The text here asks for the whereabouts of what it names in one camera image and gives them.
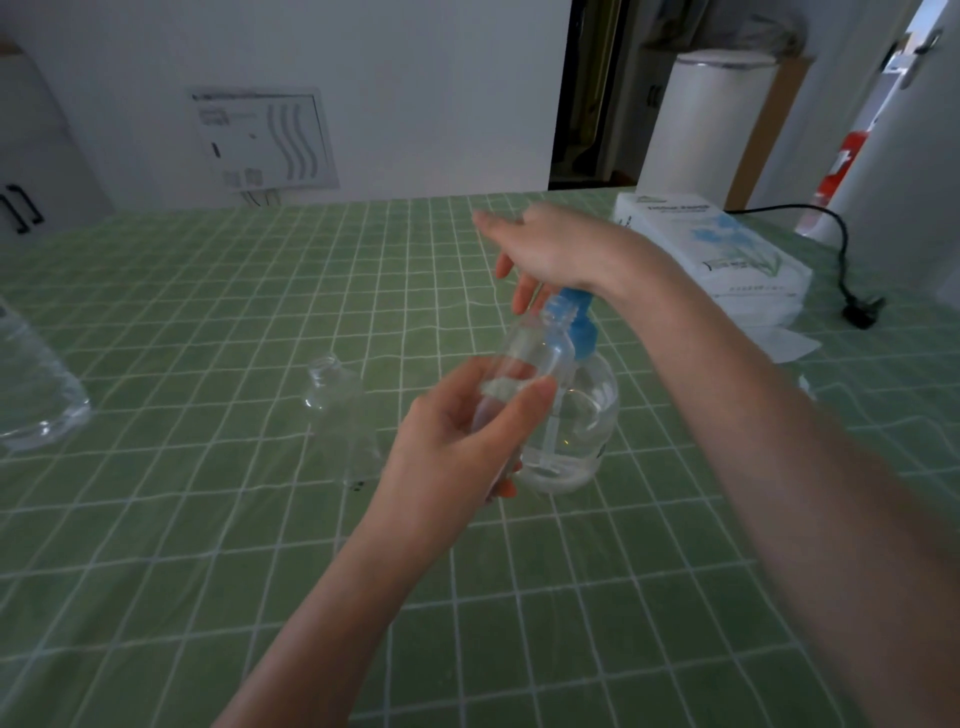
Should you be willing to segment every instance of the white appliance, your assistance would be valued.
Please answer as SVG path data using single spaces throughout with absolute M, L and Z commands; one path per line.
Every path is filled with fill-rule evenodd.
M 722 208 L 776 73 L 754 51 L 677 56 L 637 193 L 692 192 Z

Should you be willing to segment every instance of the grid pattern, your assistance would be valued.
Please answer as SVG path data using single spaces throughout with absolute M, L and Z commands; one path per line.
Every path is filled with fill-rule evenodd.
M 96 411 L 59 446 L 0 455 L 0 723 L 208 724 L 370 500 L 323 482 L 305 364 L 333 350 L 361 371 L 388 447 L 412 399 L 510 322 L 470 210 L 545 196 L 605 216 L 613 195 L 122 215 L 0 258 Z M 847 328 L 831 253 L 752 225 L 819 274 L 794 328 L 824 346 L 790 375 L 960 525 L 960 318 L 886 289 L 882 322 Z M 484 509 L 404 605 L 351 722 L 861 724 L 644 349 L 594 315 L 622 408 L 600 473 Z

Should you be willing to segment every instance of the forearm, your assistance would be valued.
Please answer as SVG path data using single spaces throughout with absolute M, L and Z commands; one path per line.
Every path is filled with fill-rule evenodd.
M 346 725 L 373 653 L 420 571 L 361 526 L 215 725 Z
M 601 293 L 807 632 L 878 724 L 946 718 L 960 586 L 938 528 L 672 261 L 628 258 Z

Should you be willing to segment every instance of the fingernail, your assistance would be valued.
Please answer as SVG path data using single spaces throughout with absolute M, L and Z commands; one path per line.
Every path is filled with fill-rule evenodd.
M 533 389 L 542 402 L 549 405 L 557 392 L 557 380 L 550 375 L 540 376 L 530 383 L 529 389 Z

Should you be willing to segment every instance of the cabinet handle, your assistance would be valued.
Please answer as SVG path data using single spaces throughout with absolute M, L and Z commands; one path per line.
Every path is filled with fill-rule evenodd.
M 22 197 L 23 202 L 26 203 L 27 207 L 30 208 L 30 211 L 34 215 L 34 219 L 31 220 L 30 222 L 32 222 L 34 225 L 39 225 L 40 223 L 46 220 L 46 218 L 40 214 L 40 211 L 36 209 L 36 205 L 34 205 L 34 201 L 30 199 L 30 195 L 28 195 L 24 191 L 23 187 L 21 187 L 19 184 L 8 184 L 7 189 L 9 189 L 10 192 L 15 192 L 20 197 Z
M 13 219 L 16 220 L 19 227 L 15 228 L 16 234 L 23 235 L 27 232 L 30 232 L 30 227 L 27 225 L 26 221 L 20 217 L 20 213 L 16 211 L 16 207 L 10 204 L 4 195 L 0 195 L 0 203 L 3 203 L 4 207 L 10 211 L 10 214 L 13 216 Z

